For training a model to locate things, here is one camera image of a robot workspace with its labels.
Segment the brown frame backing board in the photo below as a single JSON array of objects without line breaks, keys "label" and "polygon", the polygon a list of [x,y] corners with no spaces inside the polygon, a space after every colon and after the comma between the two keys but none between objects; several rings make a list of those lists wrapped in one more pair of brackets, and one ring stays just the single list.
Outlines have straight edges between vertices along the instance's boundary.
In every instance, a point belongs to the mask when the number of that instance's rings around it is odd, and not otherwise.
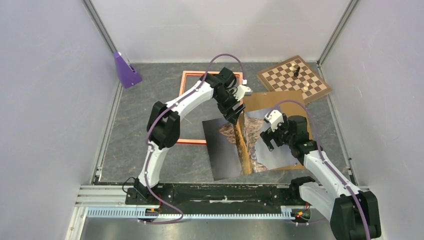
[{"label": "brown frame backing board", "polygon": [[[287,100],[277,108],[280,112],[290,116],[307,117],[307,113],[302,106],[305,105],[302,92],[300,90],[291,91],[268,91],[254,92],[251,96],[243,98],[246,105],[245,113],[249,117],[260,120],[271,108],[279,102]],[[299,102],[301,105],[291,102],[291,100]],[[265,166],[267,170],[304,170],[305,167],[294,158],[288,146],[275,146],[274,150],[269,151],[263,140],[259,138],[255,144],[255,157],[260,166]]]}]

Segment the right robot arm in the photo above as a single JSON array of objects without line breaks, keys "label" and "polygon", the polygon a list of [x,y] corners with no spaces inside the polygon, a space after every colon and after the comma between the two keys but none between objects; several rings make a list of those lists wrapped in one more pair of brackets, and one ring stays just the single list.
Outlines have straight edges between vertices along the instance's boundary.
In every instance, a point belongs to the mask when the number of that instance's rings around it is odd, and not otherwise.
[{"label": "right robot arm", "polygon": [[330,161],[320,144],[310,139],[307,118],[287,117],[273,110],[264,117],[270,126],[260,134],[270,151],[288,146],[293,157],[317,178],[299,177],[292,181],[289,199],[307,202],[328,221],[337,240],[372,240],[382,229],[377,197],[351,183]]}]

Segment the mountain landscape photo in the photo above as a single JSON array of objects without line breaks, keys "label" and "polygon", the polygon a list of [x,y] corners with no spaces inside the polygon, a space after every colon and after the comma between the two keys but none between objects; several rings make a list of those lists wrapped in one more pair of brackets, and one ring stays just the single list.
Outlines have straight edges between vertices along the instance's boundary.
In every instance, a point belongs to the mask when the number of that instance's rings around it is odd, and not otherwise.
[{"label": "mountain landscape photo", "polygon": [[249,111],[244,114],[241,135],[237,143],[234,125],[224,118],[202,122],[212,176],[215,181],[260,173],[268,170],[282,170],[300,163],[291,154],[288,146],[274,147],[270,151],[260,133],[270,126],[264,121],[268,108]]}]

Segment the orange picture frame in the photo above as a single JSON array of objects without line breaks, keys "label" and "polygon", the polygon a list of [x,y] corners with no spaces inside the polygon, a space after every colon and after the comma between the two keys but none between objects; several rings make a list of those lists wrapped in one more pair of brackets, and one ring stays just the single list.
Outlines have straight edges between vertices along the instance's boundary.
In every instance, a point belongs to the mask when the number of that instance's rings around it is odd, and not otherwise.
[{"label": "orange picture frame", "polygon": [[[186,91],[186,85],[187,85],[187,78],[188,77],[201,77],[204,75],[205,71],[198,71],[198,70],[184,70],[182,72],[181,82],[180,82],[180,88],[179,88],[179,95],[181,96]],[[243,73],[242,72],[234,72],[234,75],[237,78],[238,84],[246,83]],[[206,145],[207,142],[205,139],[186,139],[186,138],[180,138],[176,142],[177,144],[187,144],[187,145]]]}]

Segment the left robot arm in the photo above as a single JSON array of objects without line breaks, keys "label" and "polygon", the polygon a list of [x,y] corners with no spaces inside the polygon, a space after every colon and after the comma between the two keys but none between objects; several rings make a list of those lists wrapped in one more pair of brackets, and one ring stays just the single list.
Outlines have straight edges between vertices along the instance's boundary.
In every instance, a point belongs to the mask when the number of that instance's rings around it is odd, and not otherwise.
[{"label": "left robot arm", "polygon": [[154,187],[160,182],[165,157],[180,139],[181,120],[202,103],[214,99],[217,109],[229,123],[236,125],[245,105],[242,99],[252,89],[240,84],[235,73],[224,67],[216,74],[205,73],[189,90],[166,103],[157,101],[147,123],[147,154],[143,168],[126,193],[127,205],[152,204]]}]

